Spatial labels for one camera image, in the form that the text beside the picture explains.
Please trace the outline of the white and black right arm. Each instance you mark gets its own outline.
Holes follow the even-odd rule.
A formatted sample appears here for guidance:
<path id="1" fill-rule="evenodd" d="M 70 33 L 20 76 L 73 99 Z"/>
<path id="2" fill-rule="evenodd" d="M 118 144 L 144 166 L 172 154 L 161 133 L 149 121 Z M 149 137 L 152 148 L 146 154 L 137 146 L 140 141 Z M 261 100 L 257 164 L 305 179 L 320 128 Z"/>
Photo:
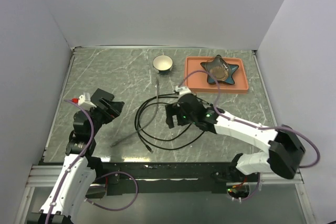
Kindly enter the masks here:
<path id="1" fill-rule="evenodd" d="M 248 143 L 259 153 L 237 154 L 230 163 L 229 176 L 243 180 L 253 173 L 273 172 L 284 179 L 293 179 L 306 152 L 303 144 L 289 127 L 267 129 L 265 126 L 237 118 L 227 111 L 205 107 L 191 93 L 182 95 L 177 102 L 166 105 L 166 123 L 174 127 L 194 124 L 204 132 L 226 135 Z"/>

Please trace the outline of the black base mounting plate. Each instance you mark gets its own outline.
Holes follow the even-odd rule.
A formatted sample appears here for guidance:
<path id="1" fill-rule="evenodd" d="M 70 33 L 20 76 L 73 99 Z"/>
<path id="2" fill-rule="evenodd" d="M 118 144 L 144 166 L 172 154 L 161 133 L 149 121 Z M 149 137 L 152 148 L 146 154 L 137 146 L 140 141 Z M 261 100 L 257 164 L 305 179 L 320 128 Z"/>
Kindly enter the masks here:
<path id="1" fill-rule="evenodd" d="M 116 196 L 135 192 L 137 182 L 139 193 L 199 193 L 225 194 L 228 183 L 257 182 L 259 175 L 243 175 L 235 172 L 229 162 L 103 162 L 98 174 L 122 172 L 99 179 L 107 182 L 107 195 Z"/>

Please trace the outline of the salmon pink tray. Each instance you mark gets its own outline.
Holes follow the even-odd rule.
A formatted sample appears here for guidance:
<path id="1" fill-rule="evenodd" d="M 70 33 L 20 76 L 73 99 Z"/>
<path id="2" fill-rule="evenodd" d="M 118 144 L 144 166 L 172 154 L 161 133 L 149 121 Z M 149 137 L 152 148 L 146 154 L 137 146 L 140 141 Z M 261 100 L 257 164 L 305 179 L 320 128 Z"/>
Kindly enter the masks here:
<path id="1" fill-rule="evenodd" d="M 211 57 L 190 56 L 185 60 L 184 77 L 196 70 L 204 70 L 201 66 L 201 62 L 210 61 Z M 231 65 L 238 65 L 238 69 L 233 73 L 233 80 L 235 84 L 220 83 L 221 93 L 232 94 L 246 94 L 249 89 L 245 68 L 243 61 L 239 58 L 225 58 L 224 60 Z M 208 75 L 203 72 L 198 72 L 188 77 L 185 81 L 185 85 L 189 89 L 196 93 L 217 93 L 216 84 L 207 83 Z"/>

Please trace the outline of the black network switch box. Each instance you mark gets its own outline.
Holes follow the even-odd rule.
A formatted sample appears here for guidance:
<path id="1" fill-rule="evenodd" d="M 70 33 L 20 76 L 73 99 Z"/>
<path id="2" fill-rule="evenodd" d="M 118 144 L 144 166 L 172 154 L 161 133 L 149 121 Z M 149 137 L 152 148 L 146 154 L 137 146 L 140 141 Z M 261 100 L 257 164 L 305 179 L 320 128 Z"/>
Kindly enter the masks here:
<path id="1" fill-rule="evenodd" d="M 96 106 L 103 106 L 106 105 L 107 102 L 112 102 L 113 99 L 113 94 L 98 88 L 91 96 L 90 101 Z"/>

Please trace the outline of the clear glass bowl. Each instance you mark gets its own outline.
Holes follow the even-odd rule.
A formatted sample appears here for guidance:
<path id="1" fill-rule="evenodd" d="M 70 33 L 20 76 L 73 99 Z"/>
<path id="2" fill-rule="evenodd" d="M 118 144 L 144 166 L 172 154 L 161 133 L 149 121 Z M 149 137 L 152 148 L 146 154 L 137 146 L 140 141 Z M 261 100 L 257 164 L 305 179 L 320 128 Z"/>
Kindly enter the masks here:
<path id="1" fill-rule="evenodd" d="M 205 68 L 217 81 L 225 81 L 230 74 L 229 64 L 220 55 L 207 61 Z"/>

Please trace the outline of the aluminium frame rail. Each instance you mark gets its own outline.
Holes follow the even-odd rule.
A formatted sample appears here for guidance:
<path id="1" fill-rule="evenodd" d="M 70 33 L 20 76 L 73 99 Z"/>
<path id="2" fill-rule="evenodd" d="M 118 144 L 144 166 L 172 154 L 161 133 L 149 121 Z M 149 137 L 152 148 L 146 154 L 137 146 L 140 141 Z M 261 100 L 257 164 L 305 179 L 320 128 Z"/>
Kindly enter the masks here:
<path id="1" fill-rule="evenodd" d="M 28 175 L 27 185 L 31 187 L 52 187 L 62 170 L 60 165 L 34 165 Z M 260 176 L 262 185 L 291 185 L 303 184 L 300 173 L 295 174 L 294 179 L 284 179 L 274 173 L 262 173 Z"/>

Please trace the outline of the small white teal bowl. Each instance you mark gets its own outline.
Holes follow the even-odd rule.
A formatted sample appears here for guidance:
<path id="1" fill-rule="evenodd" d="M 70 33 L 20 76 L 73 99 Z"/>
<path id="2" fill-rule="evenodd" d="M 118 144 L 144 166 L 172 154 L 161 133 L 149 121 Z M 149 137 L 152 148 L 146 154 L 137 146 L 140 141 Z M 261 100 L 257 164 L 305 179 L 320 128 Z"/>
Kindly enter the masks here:
<path id="1" fill-rule="evenodd" d="M 166 55 L 156 56 L 153 61 L 153 68 L 159 74 L 168 74 L 173 68 L 173 60 Z"/>

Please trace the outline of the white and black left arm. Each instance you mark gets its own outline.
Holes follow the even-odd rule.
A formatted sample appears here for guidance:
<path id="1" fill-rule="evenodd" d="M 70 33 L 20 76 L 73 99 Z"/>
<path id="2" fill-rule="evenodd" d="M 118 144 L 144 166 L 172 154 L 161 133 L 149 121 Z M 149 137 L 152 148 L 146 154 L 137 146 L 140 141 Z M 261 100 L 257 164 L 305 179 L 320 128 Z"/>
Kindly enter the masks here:
<path id="1" fill-rule="evenodd" d="M 92 183 L 103 179 L 102 161 L 94 157 L 94 137 L 104 124 L 117 118 L 124 102 L 114 101 L 114 95 L 95 99 L 68 100 L 79 111 L 73 117 L 66 156 L 55 185 L 39 212 L 32 212 L 27 223 L 75 223 L 82 202 Z"/>

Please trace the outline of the dark blue star dish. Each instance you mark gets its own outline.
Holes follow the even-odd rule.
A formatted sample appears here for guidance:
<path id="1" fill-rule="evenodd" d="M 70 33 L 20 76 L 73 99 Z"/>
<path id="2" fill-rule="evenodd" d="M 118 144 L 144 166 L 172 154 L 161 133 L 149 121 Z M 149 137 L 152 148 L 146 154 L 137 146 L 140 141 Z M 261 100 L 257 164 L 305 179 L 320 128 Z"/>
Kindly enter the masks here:
<path id="1" fill-rule="evenodd" d="M 206 61 L 204 62 L 201 62 L 200 65 L 201 67 L 205 70 L 205 64 L 206 64 Z M 230 74 L 229 74 L 229 77 L 228 79 L 226 79 L 225 81 L 217 81 L 218 83 L 222 83 L 222 84 L 228 84 L 228 85 L 234 85 L 235 84 L 235 81 L 233 79 L 233 74 L 238 70 L 239 68 L 239 65 L 236 65 L 236 64 L 229 64 L 230 66 Z M 215 84 L 215 78 L 210 74 L 207 76 L 207 83 L 208 84 Z"/>

